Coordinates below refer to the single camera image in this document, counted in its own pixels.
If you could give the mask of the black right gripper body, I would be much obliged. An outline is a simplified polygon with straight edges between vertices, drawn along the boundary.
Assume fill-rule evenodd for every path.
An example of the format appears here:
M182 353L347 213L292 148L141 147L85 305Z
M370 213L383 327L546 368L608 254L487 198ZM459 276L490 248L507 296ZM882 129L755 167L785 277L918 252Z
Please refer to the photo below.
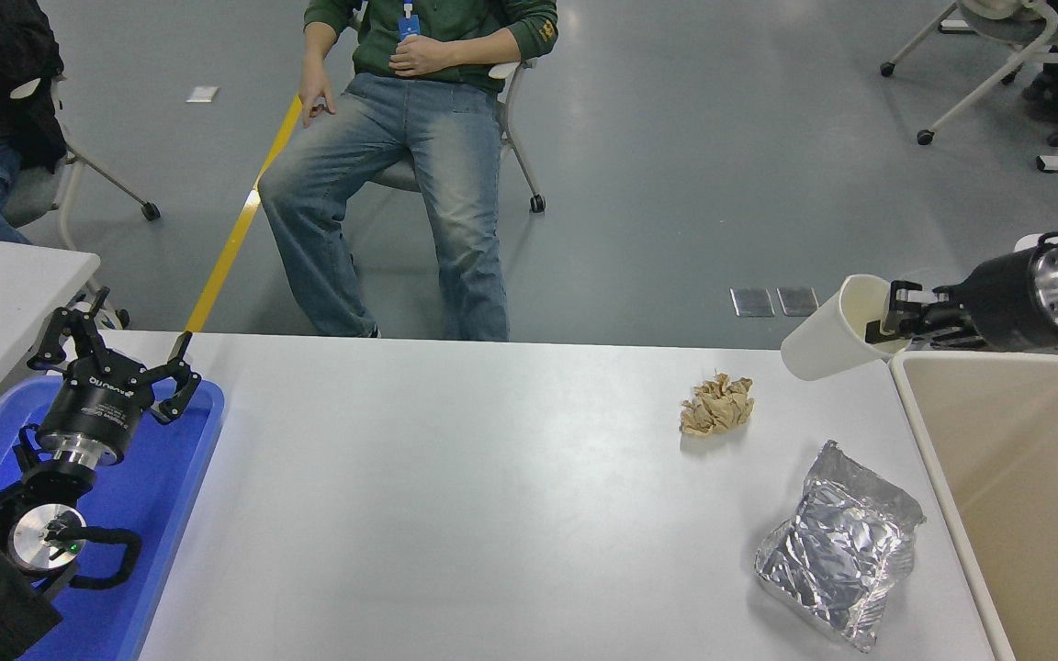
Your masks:
M988 347L1004 352L1044 350L1058 346L1058 325L1038 301L1029 247L975 267L954 286L954 298Z

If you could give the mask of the person's left hand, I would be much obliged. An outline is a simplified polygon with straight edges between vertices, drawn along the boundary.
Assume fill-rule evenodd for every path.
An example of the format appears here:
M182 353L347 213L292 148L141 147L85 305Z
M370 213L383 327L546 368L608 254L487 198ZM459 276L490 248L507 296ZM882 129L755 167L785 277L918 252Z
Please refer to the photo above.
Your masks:
M388 67L400 78L417 78L457 67L456 49L450 42L409 35L396 47Z

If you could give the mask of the person's right hand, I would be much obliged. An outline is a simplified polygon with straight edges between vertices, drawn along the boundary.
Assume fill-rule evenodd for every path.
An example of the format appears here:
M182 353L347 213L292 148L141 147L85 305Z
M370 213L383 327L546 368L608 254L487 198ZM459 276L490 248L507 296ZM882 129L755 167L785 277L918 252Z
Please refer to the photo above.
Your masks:
M335 116L335 93L326 71L323 55L307 53L302 56L298 85L300 104L299 121L307 129L320 116Z

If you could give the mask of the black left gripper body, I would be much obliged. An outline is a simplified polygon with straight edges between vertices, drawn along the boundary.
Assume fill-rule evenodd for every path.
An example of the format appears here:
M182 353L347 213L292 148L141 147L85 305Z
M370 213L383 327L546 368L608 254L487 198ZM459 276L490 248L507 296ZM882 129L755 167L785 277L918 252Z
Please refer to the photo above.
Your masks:
M110 452L128 451L143 411L152 405L152 387L130 383L143 369L129 359L120 359L108 371L91 359L70 363L62 389L40 424L40 446L54 452L59 441L81 438Z

